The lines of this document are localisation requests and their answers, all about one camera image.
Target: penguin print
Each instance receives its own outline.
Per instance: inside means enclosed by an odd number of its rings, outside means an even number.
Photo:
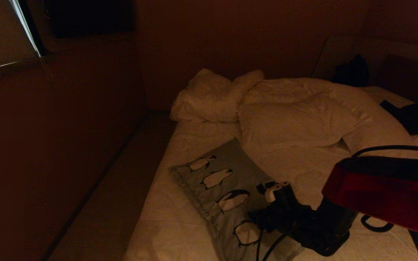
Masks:
[[[216,156],[212,155],[211,157],[206,157],[206,158],[199,158],[197,159],[195,162],[193,162],[192,164],[189,165],[190,168],[190,172],[199,170],[202,167],[206,167],[206,169],[209,167],[209,163],[211,161],[216,160]]]
[[[249,191],[232,190],[216,202],[219,205],[219,208],[222,211],[222,213],[224,213],[224,211],[229,211],[233,208],[238,207],[246,200],[249,200]]]
[[[224,169],[216,172],[209,172],[210,174],[204,179],[202,179],[201,184],[204,185],[207,189],[215,187],[216,185],[222,185],[222,181],[232,175],[233,171],[231,169]]]
[[[264,185],[262,183],[258,184],[256,186],[256,189],[259,193],[261,193],[262,195],[264,195],[266,197],[266,200],[268,203],[272,203],[275,201],[275,195],[274,195],[274,191],[279,190],[280,188],[283,188],[285,186],[289,185],[289,182],[267,182],[265,184],[265,188]]]
[[[243,221],[235,227],[233,234],[237,237],[238,246],[241,248],[241,246],[256,244],[261,231],[253,222]]]

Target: white bed sheet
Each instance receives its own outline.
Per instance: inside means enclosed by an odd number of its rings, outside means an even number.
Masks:
[[[129,242],[125,261],[222,260],[217,257],[204,219],[167,170],[189,162],[233,137],[241,140],[238,123],[180,122],[177,125]],[[313,208],[317,208],[322,199],[321,189],[335,163],[350,156],[342,141],[321,148],[246,152],[271,177],[292,182],[299,201]],[[351,228],[350,239],[333,256],[325,258],[305,249],[294,260],[418,260],[417,250],[406,229],[395,226],[388,233],[374,233],[362,226],[361,216]]]

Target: black cable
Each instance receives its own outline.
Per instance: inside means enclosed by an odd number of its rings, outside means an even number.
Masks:
[[[388,232],[390,231],[390,229],[393,228],[393,224],[391,223],[387,223],[385,226],[382,227],[374,227],[369,225],[369,223],[367,223],[367,220],[370,218],[370,215],[363,215],[362,218],[360,219],[360,222],[362,223],[362,225],[364,225],[368,230],[373,231],[373,232],[378,232],[378,233],[383,233],[383,232]]]
[[[262,240],[262,233],[264,230],[261,230],[261,233],[259,234],[259,240],[257,241],[257,252],[256,252],[256,261],[259,261],[259,250],[261,249],[261,240]]]
[[[377,147],[370,147],[367,149],[359,150],[351,157],[357,157],[364,152],[372,152],[374,150],[415,150],[418,151],[418,146],[411,146],[411,145],[387,145],[387,146],[377,146]]]
[[[293,231],[297,230],[300,226],[302,226],[304,223],[306,223],[307,221],[309,221],[309,219],[293,226],[290,230],[288,230],[287,232],[283,233],[283,235],[281,235],[279,238],[277,238],[277,240],[275,240],[275,242],[272,244],[272,246],[269,248],[269,250],[267,251],[267,253],[265,254],[264,258],[262,259],[262,261],[267,261],[267,258],[270,256],[270,254],[272,253],[272,251],[274,251],[274,248],[283,240],[285,239],[285,237],[287,237],[288,235],[290,235]]]

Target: wooden floor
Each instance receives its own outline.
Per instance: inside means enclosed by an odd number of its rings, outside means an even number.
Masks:
[[[121,261],[175,122],[150,112],[49,261]]]

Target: wall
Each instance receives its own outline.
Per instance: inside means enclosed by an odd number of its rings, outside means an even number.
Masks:
[[[126,38],[0,78],[0,260],[41,258],[145,114]]]
[[[149,106],[169,109],[198,70],[309,76],[330,35],[357,35],[369,0],[135,0]]]
[[[418,0],[373,0],[361,36],[418,45]]]

